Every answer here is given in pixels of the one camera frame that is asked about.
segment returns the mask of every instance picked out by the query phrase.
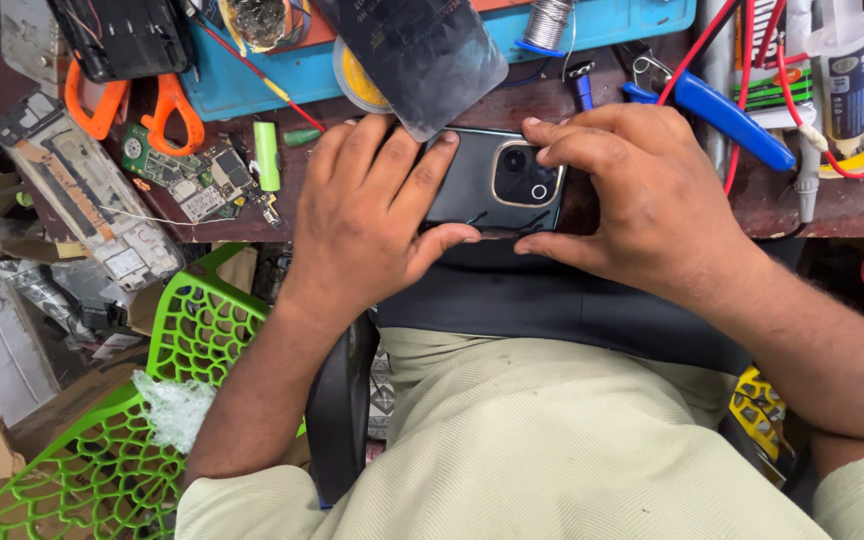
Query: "blue tool handle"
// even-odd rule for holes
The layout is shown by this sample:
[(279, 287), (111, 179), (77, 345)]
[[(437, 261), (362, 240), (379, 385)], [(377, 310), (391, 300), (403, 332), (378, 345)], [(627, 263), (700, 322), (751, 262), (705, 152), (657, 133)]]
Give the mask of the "blue tool handle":
[(795, 166), (795, 155), (769, 131), (762, 129), (729, 98), (692, 75), (682, 72), (675, 84), (675, 102), (708, 122), (766, 166), (787, 171)]
[(629, 96), (629, 101), (632, 103), (646, 103), (654, 105), (659, 101), (659, 94), (656, 92), (647, 92), (637, 86), (634, 82), (626, 82), (622, 84), (622, 92)]
[(572, 90), (579, 98), (579, 110), (591, 111), (593, 104), (593, 83), (589, 79), (589, 75), (582, 75), (572, 80)]

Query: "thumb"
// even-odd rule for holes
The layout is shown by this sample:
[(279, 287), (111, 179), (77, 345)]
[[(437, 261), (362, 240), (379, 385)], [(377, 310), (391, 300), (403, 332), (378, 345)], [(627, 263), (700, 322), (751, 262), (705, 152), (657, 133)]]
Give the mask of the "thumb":
[(474, 243), (482, 240), (482, 233), (472, 225), (446, 223), (430, 228), (416, 238), (409, 247), (409, 263), (405, 277), (414, 284), (426, 275), (426, 270), (438, 261), (451, 247), (463, 242)]
[(605, 252), (595, 236), (536, 232), (515, 242), (514, 250), (519, 255), (541, 255), (589, 273), (606, 262)]

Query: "phone camera module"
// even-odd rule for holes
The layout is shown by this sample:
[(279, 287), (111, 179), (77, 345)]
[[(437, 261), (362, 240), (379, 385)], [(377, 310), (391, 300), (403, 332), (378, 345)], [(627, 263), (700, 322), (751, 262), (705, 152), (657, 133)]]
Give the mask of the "phone camera module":
[(502, 157), (502, 166), (510, 173), (522, 172), (525, 168), (525, 153), (522, 150), (510, 150)]
[(504, 148), (495, 165), (495, 197), (505, 203), (541, 207), (555, 198), (559, 190), (559, 170), (539, 165), (536, 154), (542, 150), (527, 144)]

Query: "man's right hand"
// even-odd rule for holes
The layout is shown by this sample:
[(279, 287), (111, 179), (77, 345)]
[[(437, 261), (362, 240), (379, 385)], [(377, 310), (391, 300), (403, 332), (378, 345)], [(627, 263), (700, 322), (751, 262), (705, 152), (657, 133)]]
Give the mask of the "man's right hand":
[(771, 264), (733, 216), (689, 122), (670, 106), (606, 104), (564, 125), (527, 118), (543, 166), (588, 172), (601, 225), (592, 236), (539, 232), (515, 252), (543, 255), (693, 308), (753, 265)]

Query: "man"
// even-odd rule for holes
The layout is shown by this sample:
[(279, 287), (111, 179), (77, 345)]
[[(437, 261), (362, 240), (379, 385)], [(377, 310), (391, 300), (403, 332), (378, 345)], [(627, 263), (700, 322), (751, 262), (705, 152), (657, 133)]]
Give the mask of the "man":
[(458, 135), (413, 168), (419, 144), (403, 129), (381, 143), (391, 124), (345, 122), (313, 151), (292, 269), (198, 434), (179, 537), (864, 538), (864, 319), (746, 237), (690, 125), (642, 104), (523, 122), (543, 166), (590, 173), (602, 217), (592, 236), (540, 232), (514, 251), (653, 293), (750, 352), (816, 429), (816, 521), (713, 431), (733, 377), (405, 328), (381, 330), (397, 396), (389, 447), (319, 510), (309, 475), (281, 463), (323, 358), (360, 313), (480, 240), (464, 224), (416, 235)]

